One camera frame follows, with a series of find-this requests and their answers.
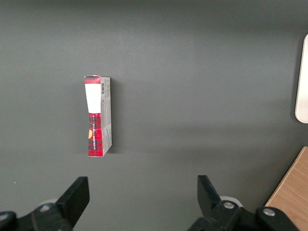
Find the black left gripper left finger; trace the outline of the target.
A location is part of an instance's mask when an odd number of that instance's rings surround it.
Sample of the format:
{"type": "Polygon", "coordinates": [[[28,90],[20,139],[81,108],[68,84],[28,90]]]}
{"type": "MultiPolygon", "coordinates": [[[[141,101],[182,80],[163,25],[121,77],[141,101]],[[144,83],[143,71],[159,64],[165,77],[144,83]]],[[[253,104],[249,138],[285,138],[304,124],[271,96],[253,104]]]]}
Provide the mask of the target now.
{"type": "Polygon", "coordinates": [[[90,201],[88,177],[78,177],[56,200],[31,212],[35,231],[72,231],[90,201]]]}

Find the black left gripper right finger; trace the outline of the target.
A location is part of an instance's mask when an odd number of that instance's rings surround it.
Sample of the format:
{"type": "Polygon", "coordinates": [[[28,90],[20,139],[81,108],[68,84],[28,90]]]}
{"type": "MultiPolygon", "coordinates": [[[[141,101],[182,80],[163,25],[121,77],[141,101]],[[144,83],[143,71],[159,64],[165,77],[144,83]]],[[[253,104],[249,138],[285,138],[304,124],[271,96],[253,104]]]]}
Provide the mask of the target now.
{"type": "Polygon", "coordinates": [[[232,231],[240,217],[240,207],[228,200],[221,200],[210,179],[199,175],[197,200],[202,218],[198,218],[190,231],[232,231]]]}

